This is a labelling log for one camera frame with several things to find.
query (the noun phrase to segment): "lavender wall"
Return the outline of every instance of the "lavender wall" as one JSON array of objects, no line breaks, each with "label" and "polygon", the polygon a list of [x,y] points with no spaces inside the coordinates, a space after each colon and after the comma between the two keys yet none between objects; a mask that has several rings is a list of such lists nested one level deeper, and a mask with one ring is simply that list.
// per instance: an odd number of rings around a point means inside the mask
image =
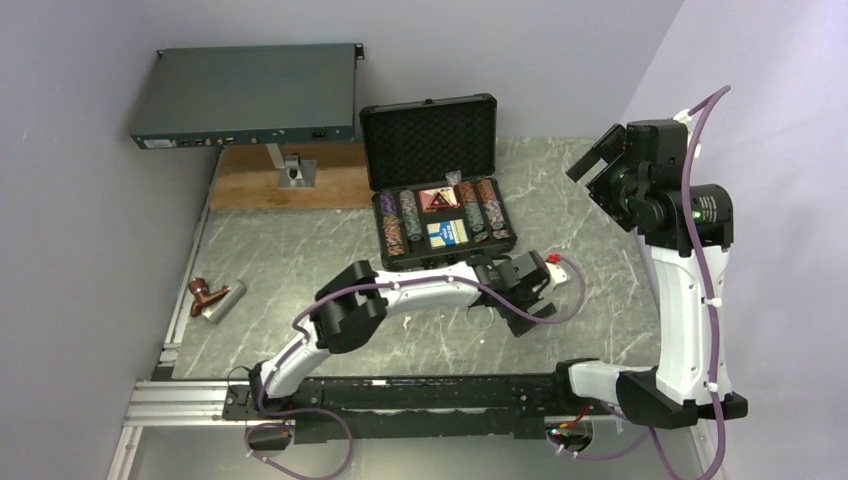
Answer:
[{"label": "lavender wall", "polygon": [[729,424],[729,478],[848,473],[846,18],[838,0],[686,2],[623,116],[733,86],[694,171],[735,204],[725,341],[751,412]]},{"label": "lavender wall", "polygon": [[168,46],[361,41],[359,106],[489,92],[499,133],[532,136],[618,121],[683,3],[144,1]]},{"label": "lavender wall", "polygon": [[155,49],[132,0],[0,14],[0,478],[104,478],[161,347],[209,151],[141,152]]}]

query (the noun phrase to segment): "copper pipe fitting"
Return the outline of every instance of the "copper pipe fitting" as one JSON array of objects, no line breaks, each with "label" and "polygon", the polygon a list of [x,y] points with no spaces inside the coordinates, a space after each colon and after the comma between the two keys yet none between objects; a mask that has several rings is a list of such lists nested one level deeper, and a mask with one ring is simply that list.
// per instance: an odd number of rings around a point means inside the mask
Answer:
[{"label": "copper pipe fitting", "polygon": [[230,287],[228,285],[224,285],[217,292],[210,293],[209,284],[206,283],[206,280],[202,278],[195,278],[188,282],[188,291],[194,295],[194,301],[191,302],[191,312],[189,313],[192,317],[196,317],[200,315],[201,310],[224,298],[224,295],[229,293]]}]

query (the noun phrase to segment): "wooden platform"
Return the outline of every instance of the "wooden platform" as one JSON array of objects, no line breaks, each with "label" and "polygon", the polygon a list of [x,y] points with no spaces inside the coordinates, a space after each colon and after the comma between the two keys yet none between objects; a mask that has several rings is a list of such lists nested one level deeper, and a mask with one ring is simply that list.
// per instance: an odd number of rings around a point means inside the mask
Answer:
[{"label": "wooden platform", "polygon": [[212,193],[213,210],[278,208],[369,208],[374,192],[368,186],[365,150],[361,143],[286,145],[286,154],[318,161],[315,187],[278,188],[264,145],[228,147]]}]

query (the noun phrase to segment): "marble table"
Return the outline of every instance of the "marble table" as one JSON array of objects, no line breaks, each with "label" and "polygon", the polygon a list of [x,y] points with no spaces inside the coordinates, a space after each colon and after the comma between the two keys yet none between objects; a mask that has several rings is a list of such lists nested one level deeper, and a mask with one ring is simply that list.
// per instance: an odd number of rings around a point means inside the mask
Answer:
[{"label": "marble table", "polygon": [[[577,357],[655,365],[659,314],[634,236],[565,176],[592,142],[501,138],[497,144],[495,177],[518,232],[512,253],[561,252],[581,265],[586,303],[574,319],[514,338],[488,309],[434,308],[385,320],[365,347],[330,358],[314,374],[548,373]],[[174,378],[223,378],[234,366],[272,357],[293,337],[294,315],[341,269],[362,259],[381,268],[370,209],[217,211],[201,245],[193,273],[213,286],[239,278],[248,292],[218,325],[189,320]],[[552,300],[564,311],[576,291],[574,281]]]}]

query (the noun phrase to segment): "gray electronic box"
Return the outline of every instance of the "gray electronic box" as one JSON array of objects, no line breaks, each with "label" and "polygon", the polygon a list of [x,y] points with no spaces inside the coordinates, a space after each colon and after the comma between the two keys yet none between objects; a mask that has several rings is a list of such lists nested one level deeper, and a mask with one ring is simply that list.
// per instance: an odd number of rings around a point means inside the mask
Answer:
[{"label": "gray electronic box", "polygon": [[160,51],[132,121],[139,148],[350,141],[361,44]]}]

